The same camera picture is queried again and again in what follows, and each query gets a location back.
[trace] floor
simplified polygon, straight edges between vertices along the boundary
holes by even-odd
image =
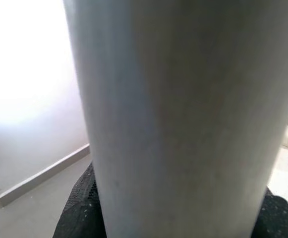
[[[90,162],[87,156],[0,207],[0,238],[51,238],[73,185]]]

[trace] white column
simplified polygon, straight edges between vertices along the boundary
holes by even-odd
[[[288,1],[65,0],[108,238],[248,238],[288,118]]]

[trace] black fabric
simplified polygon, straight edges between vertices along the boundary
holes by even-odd
[[[73,187],[53,238],[106,238],[92,164]],[[251,238],[288,238],[288,203],[268,189]]]

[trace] baseboard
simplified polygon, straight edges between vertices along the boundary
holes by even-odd
[[[50,179],[51,177],[66,169],[70,165],[74,164],[78,160],[84,158],[88,154],[90,154],[89,144],[82,146],[78,150],[72,152],[71,154],[57,161],[53,165],[45,168],[44,170],[36,173],[30,178],[3,192],[2,194],[0,194],[1,205],[6,206],[20,196],[34,189],[39,184]]]

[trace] black mesh fabric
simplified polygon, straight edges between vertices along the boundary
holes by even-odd
[[[53,238],[106,238],[92,164],[74,185]],[[288,203],[268,189],[251,238],[288,238]]]

